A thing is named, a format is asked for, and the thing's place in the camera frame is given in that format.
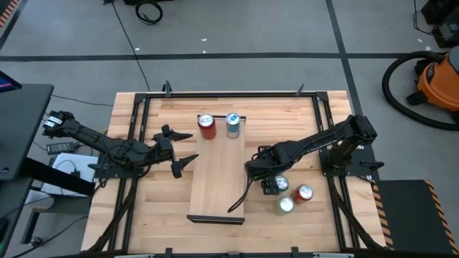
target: computer screen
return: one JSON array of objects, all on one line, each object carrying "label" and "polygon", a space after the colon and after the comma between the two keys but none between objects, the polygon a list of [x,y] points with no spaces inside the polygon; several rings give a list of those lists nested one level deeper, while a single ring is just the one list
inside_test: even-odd
[{"label": "computer screen", "polygon": [[17,81],[0,71],[0,92],[18,90],[20,88],[22,88],[22,86]]}]

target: vacuum hose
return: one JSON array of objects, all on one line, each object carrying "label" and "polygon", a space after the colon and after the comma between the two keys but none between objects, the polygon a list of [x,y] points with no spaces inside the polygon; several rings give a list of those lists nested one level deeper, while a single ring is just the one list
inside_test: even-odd
[{"label": "vacuum hose", "polygon": [[384,93],[384,96],[386,97],[387,102],[396,110],[401,112],[401,114],[406,115],[407,117],[413,119],[414,121],[417,121],[419,123],[422,123],[424,125],[433,127],[433,128],[438,128],[442,130],[459,130],[459,125],[457,124],[451,124],[451,123],[444,123],[440,121],[436,121],[430,118],[426,118],[423,115],[420,115],[409,108],[405,107],[402,105],[400,102],[398,102],[394,95],[390,92],[389,89],[389,80],[390,77],[392,76],[392,73],[403,63],[415,59],[415,58],[425,58],[425,59],[431,59],[432,62],[442,62],[445,57],[443,55],[434,53],[434,52],[428,52],[428,51],[418,51],[418,52],[413,52],[411,54],[408,54],[405,57],[400,57],[399,59],[395,60],[389,68],[387,68],[387,71],[384,73],[384,76],[382,78],[382,92]]}]

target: red soda can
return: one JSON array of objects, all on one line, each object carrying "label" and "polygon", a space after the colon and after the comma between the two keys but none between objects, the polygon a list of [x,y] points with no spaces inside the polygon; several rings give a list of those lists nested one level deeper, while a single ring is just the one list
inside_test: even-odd
[{"label": "red soda can", "polygon": [[314,196],[313,189],[307,184],[300,185],[290,195],[290,197],[293,199],[295,204],[301,204],[305,201],[309,201],[313,198],[313,196]]},{"label": "red soda can", "polygon": [[202,137],[206,140],[211,140],[217,135],[217,127],[212,115],[200,115],[198,117],[198,126]]}]

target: gray floor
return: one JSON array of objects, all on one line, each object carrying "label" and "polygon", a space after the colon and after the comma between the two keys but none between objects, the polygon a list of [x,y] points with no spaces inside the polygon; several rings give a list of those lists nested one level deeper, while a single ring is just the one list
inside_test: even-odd
[{"label": "gray floor", "polygon": [[[93,0],[28,0],[8,40],[7,56],[80,56],[132,54],[111,5]],[[418,8],[425,0],[417,1]],[[323,0],[176,0],[161,3],[164,19],[154,27],[137,20],[133,7],[116,1],[120,17],[138,54],[334,53],[335,58],[156,59],[141,60],[152,90],[169,80],[174,90],[348,90],[326,1]],[[432,37],[412,27],[412,0],[333,0],[348,53],[438,51]],[[423,18],[420,26],[427,29]],[[427,128],[386,104],[381,79],[393,59],[350,59],[362,110],[379,137],[377,158],[386,163],[382,179],[430,179],[436,186],[454,235],[459,235],[457,133]],[[51,83],[55,94],[113,103],[117,92],[146,90],[135,61],[0,62],[0,70],[18,81]],[[413,89],[412,65],[397,70],[392,88],[402,99]],[[448,120],[433,107],[422,112]],[[111,109],[52,98],[48,110],[69,110],[94,129],[108,126]],[[40,134],[40,145],[51,140]],[[30,157],[49,156],[32,146]],[[23,211],[21,220],[27,217]],[[47,215],[36,236],[46,239],[77,216]],[[79,251],[84,221],[27,257]],[[19,227],[7,257],[21,252]]]}]

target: wooden board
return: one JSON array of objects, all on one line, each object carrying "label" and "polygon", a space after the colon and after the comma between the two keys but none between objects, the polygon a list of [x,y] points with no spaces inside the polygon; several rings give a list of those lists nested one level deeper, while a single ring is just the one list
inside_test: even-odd
[{"label": "wooden board", "polygon": [[240,134],[234,139],[227,137],[224,118],[216,118],[215,126],[217,135],[212,140],[196,135],[199,157],[194,162],[189,215],[244,218],[243,205],[231,213],[227,210],[245,190],[245,120],[240,121]]},{"label": "wooden board", "polygon": [[[335,123],[346,119],[351,114],[346,92],[332,91],[328,96]],[[117,94],[109,136],[127,137],[133,98],[133,93]],[[196,116],[202,113],[226,115],[229,111],[247,117],[245,160],[250,159],[259,145],[299,140],[317,133],[312,101],[306,97],[155,99],[150,103],[146,139],[151,139],[163,124],[168,123],[178,132],[195,135],[174,144],[177,158],[195,154],[199,133]],[[164,253],[167,247],[172,247],[176,253],[290,252],[291,247],[299,247],[301,252],[339,250],[328,186],[321,174],[317,152],[304,156],[285,172],[291,187],[301,183],[312,186],[314,198],[311,201],[297,206],[292,214],[276,216],[271,211],[277,197],[264,196],[260,185],[254,183],[244,204],[245,223],[242,226],[195,224],[186,218],[195,162],[185,168],[180,179],[172,176],[170,163],[162,163],[139,181],[130,253]],[[384,245],[370,184],[349,178],[348,187],[356,218],[376,242]],[[82,249],[94,244],[106,228],[113,215],[117,189],[118,180],[110,180],[107,187],[94,196]],[[351,239],[345,219],[343,225],[349,246]],[[118,247],[122,229],[123,224],[118,233]]]}]

